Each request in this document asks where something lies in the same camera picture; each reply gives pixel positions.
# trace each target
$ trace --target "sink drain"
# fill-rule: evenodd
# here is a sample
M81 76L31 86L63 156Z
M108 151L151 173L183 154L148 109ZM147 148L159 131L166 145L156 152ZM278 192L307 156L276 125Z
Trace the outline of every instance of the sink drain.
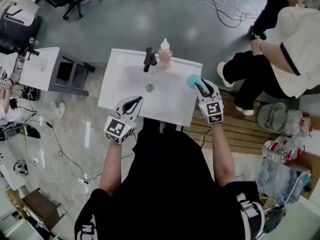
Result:
M155 86L152 84L152 83L149 83L145 86L145 90L148 92L148 93L152 93L154 90L155 90Z

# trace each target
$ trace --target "marble floor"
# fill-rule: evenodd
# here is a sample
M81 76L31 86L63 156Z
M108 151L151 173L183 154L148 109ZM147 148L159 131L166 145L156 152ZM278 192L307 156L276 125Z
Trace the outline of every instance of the marble floor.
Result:
M105 68L97 67L95 73L89 73L86 90L88 97L72 94L43 92L39 102L48 105L53 101L65 103L65 112L62 119L47 118L46 115L35 116L35 121L48 121L52 123L56 136L65 154L79 164L89 179L102 172L104 159L110 141L103 132L108 115L111 112L98 107L98 96L102 84L102 75ZM74 223L89 198L89 194L98 187L100 177L90 181L86 186L79 182L83 178L82 172L67 158L59 157L59 145L54 132L45 123L31 122L36 127L41 139L16 135L6 142L0 142L0 146L6 148L17 158L23 158L29 169L29 175L25 177L26 188L31 192L38 187L67 210L65 217L56 225L53 232L64 240L72 240ZM137 132L141 130L143 119L138 117ZM132 148L136 141L134 136L129 137L123 144L122 157L132 154ZM37 167L34 167L28 157L39 159ZM210 149L203 150L204 157L213 175L213 158ZM259 165L263 159L261 155L249 155L233 153L235 171L237 176L243 175L245 180L254 180ZM122 159L122 180L128 175L134 155Z

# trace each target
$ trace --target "black faucet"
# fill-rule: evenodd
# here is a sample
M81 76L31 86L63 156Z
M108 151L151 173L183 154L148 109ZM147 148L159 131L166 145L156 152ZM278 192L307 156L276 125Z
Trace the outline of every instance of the black faucet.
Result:
M144 72L148 72L150 65L155 66L157 65L157 59L156 59L156 54L155 54L155 49L153 47L148 47L146 50L146 55L144 59Z

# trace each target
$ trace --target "black pants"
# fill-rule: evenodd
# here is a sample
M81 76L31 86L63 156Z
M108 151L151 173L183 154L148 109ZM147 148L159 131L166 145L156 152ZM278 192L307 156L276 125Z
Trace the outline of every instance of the black pants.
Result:
M269 60L264 55L254 56L251 50L237 53L225 64L223 76L230 84L245 79L234 99L234 103L244 110L252 110L262 92L279 99L288 98L279 86Z
M260 36L262 32L273 29L277 24L278 13L287 6L289 6L288 0L267 0L263 11L253 25L253 33Z

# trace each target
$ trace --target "concrete floor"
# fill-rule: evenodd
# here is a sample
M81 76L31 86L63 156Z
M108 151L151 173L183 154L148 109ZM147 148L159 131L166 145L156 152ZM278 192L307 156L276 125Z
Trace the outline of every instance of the concrete floor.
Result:
M239 14L237 0L226 0L221 9ZM247 0L258 13L266 0ZM224 87L216 72L220 61L228 61L237 52L250 49L246 35L254 19L243 21L238 28L224 26L217 13L197 0L90 0L83 4L78 19L74 9L69 20L62 19L67 7L53 8L39 2L43 16L37 47L60 47L75 57L95 63L107 63L111 49L158 50L164 38L170 43L173 56L203 64L202 77ZM246 3L239 8L254 13ZM229 25L232 21L221 16ZM237 91L241 84L236 84Z

